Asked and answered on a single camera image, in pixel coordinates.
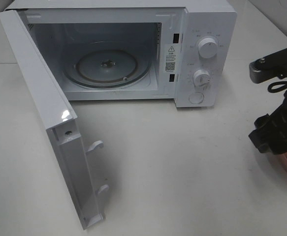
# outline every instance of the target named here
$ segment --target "sticker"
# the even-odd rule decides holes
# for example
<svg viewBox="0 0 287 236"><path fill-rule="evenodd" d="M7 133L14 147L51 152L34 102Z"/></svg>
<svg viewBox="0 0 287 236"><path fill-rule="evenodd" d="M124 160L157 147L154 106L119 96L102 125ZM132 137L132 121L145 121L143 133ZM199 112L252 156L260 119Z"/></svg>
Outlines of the sticker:
<svg viewBox="0 0 287 236"><path fill-rule="evenodd" d="M174 73L177 70L181 44L165 44L164 47L164 71Z"/></svg>

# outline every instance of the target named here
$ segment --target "timer knob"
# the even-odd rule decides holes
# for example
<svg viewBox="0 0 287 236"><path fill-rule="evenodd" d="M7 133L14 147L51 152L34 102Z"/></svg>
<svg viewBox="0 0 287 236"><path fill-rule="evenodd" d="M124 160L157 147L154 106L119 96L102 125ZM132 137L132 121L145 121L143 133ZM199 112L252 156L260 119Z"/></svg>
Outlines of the timer knob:
<svg viewBox="0 0 287 236"><path fill-rule="evenodd" d="M201 87L210 82L209 72L206 70L198 70L193 74L193 84Z"/></svg>
<svg viewBox="0 0 287 236"><path fill-rule="evenodd" d="M218 42L212 37L205 37L198 43L198 51L202 58L211 58L218 51Z"/></svg>

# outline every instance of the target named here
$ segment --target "microwave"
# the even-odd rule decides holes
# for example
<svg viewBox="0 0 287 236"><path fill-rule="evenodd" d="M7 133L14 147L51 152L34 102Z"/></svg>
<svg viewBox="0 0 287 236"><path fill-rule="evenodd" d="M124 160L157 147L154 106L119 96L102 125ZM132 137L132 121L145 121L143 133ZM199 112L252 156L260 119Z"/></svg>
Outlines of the microwave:
<svg viewBox="0 0 287 236"><path fill-rule="evenodd" d="M69 101L213 106L236 12L226 0L15 0L0 20L83 229L104 218Z"/></svg>

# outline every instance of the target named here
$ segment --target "white countertop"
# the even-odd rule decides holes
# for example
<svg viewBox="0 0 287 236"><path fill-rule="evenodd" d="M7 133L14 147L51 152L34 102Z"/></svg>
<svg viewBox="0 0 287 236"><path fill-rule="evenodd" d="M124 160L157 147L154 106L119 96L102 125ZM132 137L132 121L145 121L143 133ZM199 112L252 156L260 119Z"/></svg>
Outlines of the white countertop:
<svg viewBox="0 0 287 236"><path fill-rule="evenodd" d="M248 64L287 47L255 7L232 0L234 36L214 108L172 100L72 102L90 160L111 187L106 220L82 230L57 160L0 24L0 236L287 235L287 173L248 134L282 93Z"/></svg>

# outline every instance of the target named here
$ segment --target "microwave door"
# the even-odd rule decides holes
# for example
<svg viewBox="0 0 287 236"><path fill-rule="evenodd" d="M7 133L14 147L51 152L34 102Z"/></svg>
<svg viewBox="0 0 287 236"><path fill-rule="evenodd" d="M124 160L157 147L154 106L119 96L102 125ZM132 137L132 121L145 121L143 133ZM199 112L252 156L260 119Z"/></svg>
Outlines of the microwave door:
<svg viewBox="0 0 287 236"><path fill-rule="evenodd" d="M87 162L87 154L102 142L84 148L77 115L29 33L25 15L14 10L0 13L0 20L15 58L45 126L83 229L103 219Z"/></svg>

